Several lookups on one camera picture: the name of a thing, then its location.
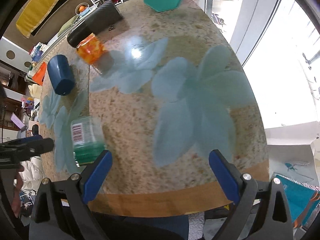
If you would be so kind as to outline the clear green plastic cup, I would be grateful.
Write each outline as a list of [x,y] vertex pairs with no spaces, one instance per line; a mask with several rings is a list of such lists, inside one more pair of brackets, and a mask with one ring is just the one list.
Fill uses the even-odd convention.
[[98,118],[85,116],[71,122],[74,159],[77,166],[93,163],[107,148]]

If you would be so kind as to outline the dark blue plastic cup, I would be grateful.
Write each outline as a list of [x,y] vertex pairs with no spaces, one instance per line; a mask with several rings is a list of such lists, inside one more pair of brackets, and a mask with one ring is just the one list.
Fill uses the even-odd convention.
[[57,95],[66,96],[75,86],[75,77],[65,55],[55,55],[47,64],[48,76]]

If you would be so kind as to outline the orange patterned cup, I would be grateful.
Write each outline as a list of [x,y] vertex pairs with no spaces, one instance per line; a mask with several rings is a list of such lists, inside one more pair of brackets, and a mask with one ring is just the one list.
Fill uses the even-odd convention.
[[76,52],[87,64],[94,64],[107,53],[107,49],[100,40],[91,33],[79,43],[76,47]]

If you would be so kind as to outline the white cardboard box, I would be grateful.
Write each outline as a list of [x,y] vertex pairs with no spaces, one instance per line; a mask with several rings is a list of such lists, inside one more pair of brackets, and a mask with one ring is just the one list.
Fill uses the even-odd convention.
[[269,175],[319,186],[319,122],[265,129]]

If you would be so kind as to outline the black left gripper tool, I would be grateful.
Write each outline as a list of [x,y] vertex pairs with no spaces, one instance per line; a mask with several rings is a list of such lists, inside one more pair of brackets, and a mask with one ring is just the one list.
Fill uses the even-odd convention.
[[52,151],[54,141],[40,135],[1,143],[1,169],[19,168],[20,163]]

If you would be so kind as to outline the orange tissue pack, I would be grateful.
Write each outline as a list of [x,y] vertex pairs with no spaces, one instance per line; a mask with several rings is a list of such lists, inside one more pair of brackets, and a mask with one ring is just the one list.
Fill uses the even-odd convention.
[[40,65],[38,71],[33,75],[32,80],[38,85],[42,86],[46,70],[47,70],[47,64],[43,62]]

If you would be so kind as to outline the bowl with oranges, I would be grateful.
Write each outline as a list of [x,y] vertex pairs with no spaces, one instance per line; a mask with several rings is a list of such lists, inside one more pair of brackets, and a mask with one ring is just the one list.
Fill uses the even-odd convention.
[[75,13],[78,16],[83,16],[86,13],[88,13],[89,10],[90,10],[90,7],[88,3],[80,3],[79,5],[76,6]]

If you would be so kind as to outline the yellow cloth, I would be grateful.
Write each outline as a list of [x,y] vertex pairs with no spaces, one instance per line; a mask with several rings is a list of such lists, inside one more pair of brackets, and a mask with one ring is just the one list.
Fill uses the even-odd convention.
[[58,1],[59,0],[30,0],[16,21],[16,27],[20,33],[26,38],[29,38],[31,33],[49,15]]

